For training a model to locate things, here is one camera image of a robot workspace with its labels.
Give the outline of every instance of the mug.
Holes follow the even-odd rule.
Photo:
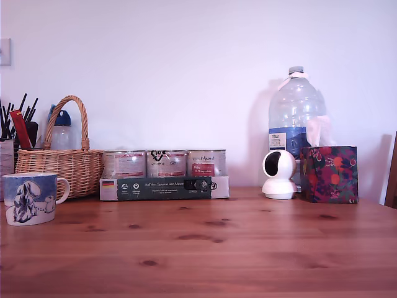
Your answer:
[[[68,180],[57,178],[56,173],[21,173],[4,175],[4,203],[9,225],[36,225],[55,218],[55,205],[69,195]],[[56,186],[65,184],[65,192],[56,200]]]

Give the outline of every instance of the chair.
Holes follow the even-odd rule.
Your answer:
[[[395,139],[395,147],[393,149],[393,157],[391,158],[385,206],[397,209],[397,133]]]

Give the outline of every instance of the wall outlet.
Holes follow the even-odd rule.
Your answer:
[[[0,39],[0,66],[11,66],[11,39]]]

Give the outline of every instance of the german flag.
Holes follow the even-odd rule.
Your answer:
[[[114,181],[103,181],[102,186],[103,187],[114,187]]]

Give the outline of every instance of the tin can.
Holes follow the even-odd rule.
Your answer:
[[[187,175],[190,177],[227,176],[226,150],[189,150]]]
[[[105,151],[103,159],[107,176],[146,177],[146,151]]]
[[[147,152],[148,177],[186,176],[184,150],[152,150]]]

